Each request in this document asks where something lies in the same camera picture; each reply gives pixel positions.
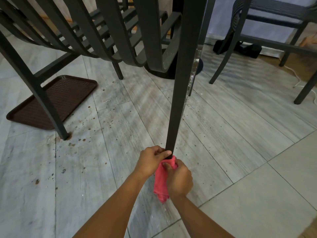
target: white cable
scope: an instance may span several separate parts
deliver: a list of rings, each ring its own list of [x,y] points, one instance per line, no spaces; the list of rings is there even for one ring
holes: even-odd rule
[[[297,73],[296,73],[293,69],[287,67],[286,65],[284,65],[284,67],[287,68],[288,70],[291,70],[291,71],[294,73],[295,77],[298,79],[298,83],[295,84],[295,85],[293,86],[293,88],[296,88],[296,87],[305,87],[305,86],[298,86],[299,83],[300,83],[302,80],[299,78],[299,76],[297,75]],[[317,106],[317,103],[316,103],[317,93],[316,93],[313,89],[312,89],[311,91],[315,94],[315,99],[314,99],[313,103]]]

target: pink cloth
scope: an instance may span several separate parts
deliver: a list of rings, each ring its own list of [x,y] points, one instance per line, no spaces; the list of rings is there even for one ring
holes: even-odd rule
[[[178,166],[175,163],[175,156],[173,155],[169,160],[163,160],[158,166],[158,169],[155,172],[155,182],[154,182],[154,194],[158,196],[158,199],[164,204],[167,199],[170,197],[168,195],[166,180],[167,180],[167,171],[165,171],[162,163],[168,163],[172,166],[173,169],[176,169]]]

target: hand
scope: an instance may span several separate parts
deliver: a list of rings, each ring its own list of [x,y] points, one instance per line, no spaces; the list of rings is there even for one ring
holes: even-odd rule
[[[167,190],[173,200],[176,197],[186,197],[193,188],[192,172],[187,168],[183,161],[176,159],[178,168],[173,169],[168,163],[163,163],[168,172]]]
[[[149,178],[157,170],[160,162],[170,156],[171,151],[165,151],[160,146],[147,147],[140,153],[134,172],[141,175],[142,178]]]

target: chair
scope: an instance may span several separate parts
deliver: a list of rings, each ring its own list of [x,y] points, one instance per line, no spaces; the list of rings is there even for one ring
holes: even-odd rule
[[[54,33],[46,25],[27,0],[11,1],[19,11],[7,0],[0,0],[0,8],[7,14],[0,13],[0,24],[25,42],[66,52],[33,74],[0,32],[0,52],[27,84],[58,135],[64,140],[69,134],[41,83],[80,55],[111,61],[119,79],[123,79],[118,65],[121,61],[137,67],[147,63],[152,70],[166,72],[179,52],[166,142],[166,148],[173,151],[184,103],[192,84],[192,73],[196,73],[197,63],[194,59],[197,58],[196,49],[207,0],[184,0],[184,15],[172,12],[169,17],[167,12],[159,11],[158,0],[133,0],[135,8],[128,8],[131,5],[128,0],[123,0],[121,5],[117,0],[96,0],[97,10],[91,13],[88,13],[82,0],[63,0],[74,21],[71,25],[67,23],[53,0],[35,0],[57,27],[58,33]],[[19,28],[12,24],[10,18]],[[138,29],[132,34],[131,30],[135,26],[138,26]],[[171,28],[173,36],[166,39]],[[203,39],[206,32],[207,29],[202,31]],[[141,40],[144,48],[136,55],[134,47]],[[168,45],[163,54],[162,44]]]
[[[293,23],[289,21],[281,21],[267,17],[261,17],[256,15],[248,14],[249,9],[264,11],[268,13],[273,13],[281,16],[286,16],[294,19],[298,19],[301,23]],[[248,35],[241,34],[242,28],[244,26],[244,22],[246,19],[261,21],[265,23],[275,24],[284,27],[296,28],[297,31],[295,36],[291,40],[290,44],[280,43],[276,41],[266,40],[262,38],[252,37]],[[248,43],[258,44],[265,47],[271,47],[278,50],[285,51],[284,56],[280,62],[280,66],[284,66],[287,61],[287,58],[290,53],[298,53],[302,55],[314,56],[317,57],[317,51],[309,50],[304,47],[294,46],[301,33],[307,26],[309,22],[317,23],[317,3],[309,6],[303,7],[291,3],[285,3],[277,0],[236,0],[233,4],[232,8],[232,16],[231,16],[231,25],[230,29],[227,33],[227,36],[222,43],[218,54],[221,52],[221,49],[224,47],[225,43],[230,38],[230,35],[234,33],[232,38],[232,42],[227,53],[224,56],[223,61],[218,67],[217,71],[209,81],[210,84],[213,84],[217,77],[220,75],[221,71],[224,69],[226,63],[228,62],[234,47],[238,41],[245,41]],[[305,87],[299,93],[297,98],[294,100],[295,104],[301,104],[311,89],[317,83],[317,72],[311,77],[311,79],[307,82]]]

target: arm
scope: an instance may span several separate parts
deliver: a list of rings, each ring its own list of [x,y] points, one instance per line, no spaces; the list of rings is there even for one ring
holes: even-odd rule
[[[134,171],[119,189],[77,231],[79,237],[124,237],[135,200],[145,181],[172,152],[160,146],[141,151]]]
[[[191,238],[234,238],[186,197],[193,187],[192,173],[181,160],[176,163],[176,170],[167,163],[164,165],[168,171],[167,189]]]

